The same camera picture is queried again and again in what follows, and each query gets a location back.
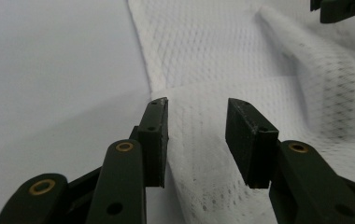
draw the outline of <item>white cloth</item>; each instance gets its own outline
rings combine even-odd
[[[275,223],[224,140],[229,97],[315,147],[355,181],[350,21],[320,25],[308,1],[130,0],[152,97],[170,100],[168,161],[188,223]]]

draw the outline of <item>screw hole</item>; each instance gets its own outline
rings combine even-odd
[[[344,215],[346,217],[355,216],[355,213],[353,213],[353,211],[348,206],[345,206],[343,204],[337,204],[335,206],[335,210],[337,210],[337,212],[339,212],[341,215]]]
[[[55,186],[54,180],[51,179],[40,180],[34,183],[34,185],[32,185],[32,187],[29,188],[29,193],[35,196],[42,195],[52,190],[54,186]]]
[[[133,148],[134,148],[134,145],[132,143],[128,143],[128,142],[119,143],[116,146],[116,149],[120,152],[127,152]]]
[[[296,151],[296,152],[301,152],[301,153],[308,152],[308,148],[307,147],[305,147],[303,145],[300,145],[300,144],[296,144],[296,143],[290,144],[289,148],[291,150],[293,150],[293,151]]]
[[[111,216],[116,216],[122,211],[122,204],[121,203],[112,203],[107,208],[107,213]]]

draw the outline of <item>white table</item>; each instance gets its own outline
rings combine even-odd
[[[99,167],[149,100],[126,1],[0,1],[0,211],[31,177]],[[147,195],[148,223],[184,223],[169,171]]]

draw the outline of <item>white mesh fabric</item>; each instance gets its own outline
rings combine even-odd
[[[188,223],[275,223],[224,141],[229,97],[355,181],[355,50],[308,1],[130,0],[152,97],[167,96],[168,162]]]

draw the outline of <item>metal rivet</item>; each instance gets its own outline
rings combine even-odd
[[[128,142],[119,143],[116,146],[116,149],[121,152],[127,152],[133,148],[134,148],[134,145],[132,143],[128,143]]]
[[[37,181],[29,188],[29,193],[32,195],[41,195],[49,192],[55,187],[55,181],[52,179],[44,179]]]
[[[299,143],[290,143],[289,148],[295,152],[300,152],[300,153],[307,153],[308,148],[302,144]]]

